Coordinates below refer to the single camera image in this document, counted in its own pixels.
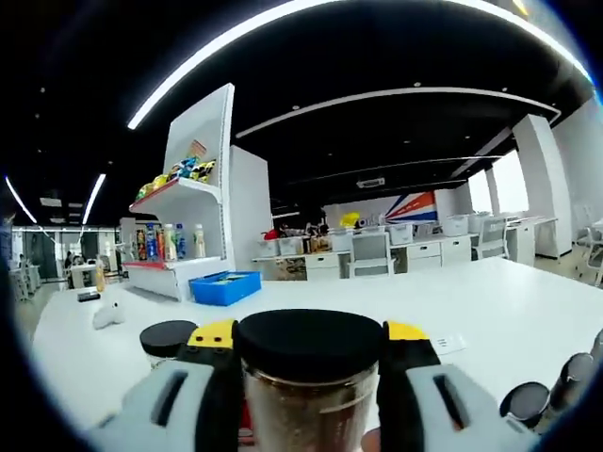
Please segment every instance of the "person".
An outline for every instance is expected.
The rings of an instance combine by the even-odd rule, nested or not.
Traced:
[[[65,269],[72,266],[72,252],[67,251],[67,259],[65,259]]]

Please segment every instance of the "red and blue wall graphic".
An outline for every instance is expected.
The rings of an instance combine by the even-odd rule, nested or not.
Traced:
[[[387,223],[412,220],[436,220],[435,194],[432,191],[400,196],[385,213]]]

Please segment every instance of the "small black object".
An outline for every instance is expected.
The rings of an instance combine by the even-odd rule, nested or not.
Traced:
[[[500,404],[500,415],[511,415],[527,428],[534,428],[548,405],[550,392],[537,381],[520,384],[513,388]]]
[[[140,344],[145,352],[158,358],[173,358],[181,345],[188,342],[197,325],[186,320],[157,323],[140,334]]]
[[[560,412],[574,405],[582,387],[595,371],[595,360],[589,353],[577,353],[562,368],[562,372],[550,391],[550,406]]]
[[[291,309],[246,317],[234,339],[248,366],[271,377],[315,383],[369,369],[379,360],[383,330],[362,315]]]
[[[101,297],[101,294],[99,294],[98,292],[86,292],[83,294],[77,294],[77,300],[80,303],[86,302],[86,301],[92,301],[93,299],[99,299]]]

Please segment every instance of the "curved light strip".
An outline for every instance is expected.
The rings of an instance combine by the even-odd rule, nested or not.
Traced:
[[[483,0],[443,0],[445,2],[456,3],[457,5],[464,5],[466,7],[479,9],[483,12],[487,12],[488,14],[493,14],[500,19],[503,19],[513,25],[517,25],[520,28],[523,28],[528,33],[530,33],[534,38],[542,41],[544,44],[548,45],[551,49],[557,52],[560,56],[565,58],[568,62],[570,62],[586,79],[593,84],[593,79],[588,74],[588,71],[582,66],[572,54],[570,54],[569,50],[555,41],[549,34],[538,28],[536,25],[531,24],[530,22],[522,19],[521,17],[513,14],[507,9],[503,9],[492,5],[490,3],[484,2]]]
[[[94,184],[94,188],[92,189],[92,193],[90,193],[90,199],[86,204],[86,212],[84,212],[84,220],[82,221],[82,232],[80,233],[80,238],[84,233],[84,225],[88,221],[88,215],[90,215],[90,210],[92,209],[92,205],[94,204],[94,200],[96,199],[96,195],[98,195],[98,190],[101,189],[101,185],[105,181],[106,174],[101,174],[98,176],[96,180],[96,184]]]
[[[8,189],[10,190],[10,193],[12,193],[12,196],[14,197],[16,202],[19,203],[19,205],[21,206],[23,211],[27,214],[29,219],[31,219],[35,224],[38,224],[38,222],[36,221],[34,216],[31,215],[31,212],[29,212],[27,210],[27,207],[25,207],[25,204],[23,204],[23,201],[21,201],[21,197],[17,194],[16,190],[12,187],[12,184],[10,183],[10,179],[8,178],[8,176],[5,176],[4,180],[7,181],[7,186],[8,186]]]
[[[284,115],[277,116],[276,118],[272,118],[271,120],[267,120],[264,122],[260,122],[259,124],[250,127],[247,130],[239,132],[236,134],[237,138],[243,138],[246,135],[256,132],[264,127],[268,127],[269,125],[273,125],[277,122],[288,120],[289,118],[293,118],[298,115],[302,115],[304,113],[308,113],[310,111],[319,110],[321,108],[325,108],[327,106],[340,105],[345,104],[347,102],[361,101],[363,99],[371,99],[373,97],[384,97],[384,96],[397,96],[401,94],[425,94],[425,93],[452,93],[452,94],[477,94],[481,96],[491,96],[498,97],[501,99],[508,99],[511,101],[523,102],[524,104],[530,104],[534,106],[538,106],[539,108],[549,110],[555,113],[555,117],[550,121],[553,123],[556,121],[562,112],[553,106],[543,104],[542,102],[534,101],[533,99],[528,99],[527,97],[516,96],[515,94],[509,94],[508,92],[498,92],[491,91],[489,89],[477,89],[477,88],[456,88],[456,87],[421,87],[421,88],[396,88],[396,89],[383,89],[381,91],[371,91],[371,92],[363,92],[362,94],[352,94],[351,96],[340,97],[338,99],[332,99],[330,101],[321,102],[319,104],[305,106],[304,108],[300,108],[295,111],[289,111]]]
[[[285,3],[279,7],[275,7],[264,11],[257,16],[248,19],[247,21],[231,28],[225,33],[221,34],[214,40],[210,41],[207,45],[202,47],[197,53],[191,56],[187,61],[185,61],[178,69],[176,69],[173,73],[170,74],[168,78],[166,78],[161,85],[151,94],[151,96],[142,104],[139,110],[135,113],[134,117],[128,122],[128,128],[136,129],[139,124],[144,120],[144,118],[149,114],[149,112],[153,109],[153,107],[178,83],[182,80],[188,73],[190,73],[193,69],[195,69],[198,65],[204,62],[206,59],[214,55],[218,50],[226,47],[231,42],[245,36],[248,33],[251,33],[257,28],[265,24],[269,24],[278,19],[281,19],[290,14],[294,14],[296,12],[302,11],[304,9],[309,9],[313,7],[317,7],[320,5],[325,5],[334,2],[340,2],[346,0],[292,0],[288,3]],[[582,66],[582,64],[569,53],[567,49],[565,49],[561,44],[556,42],[551,36],[542,31],[540,28],[530,24],[524,19],[514,15],[510,11],[506,9],[497,7],[495,5],[491,5],[483,0],[441,0],[448,1],[451,3],[456,3],[459,5],[464,5],[470,8],[476,8],[481,11],[484,11],[488,14],[495,15],[500,19],[503,19],[511,24],[515,24],[532,36],[542,41],[549,47],[551,47],[554,51],[556,51],[559,55],[569,61],[580,73],[582,73],[586,79],[593,83],[593,79],[588,74],[586,69]]]

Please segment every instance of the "glass jar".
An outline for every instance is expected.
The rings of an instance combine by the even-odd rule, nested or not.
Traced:
[[[361,315],[281,310],[236,329],[261,452],[354,452],[365,432],[381,326]]]
[[[262,452],[351,452],[365,432],[376,365],[349,379],[300,383],[245,368],[253,435]]]

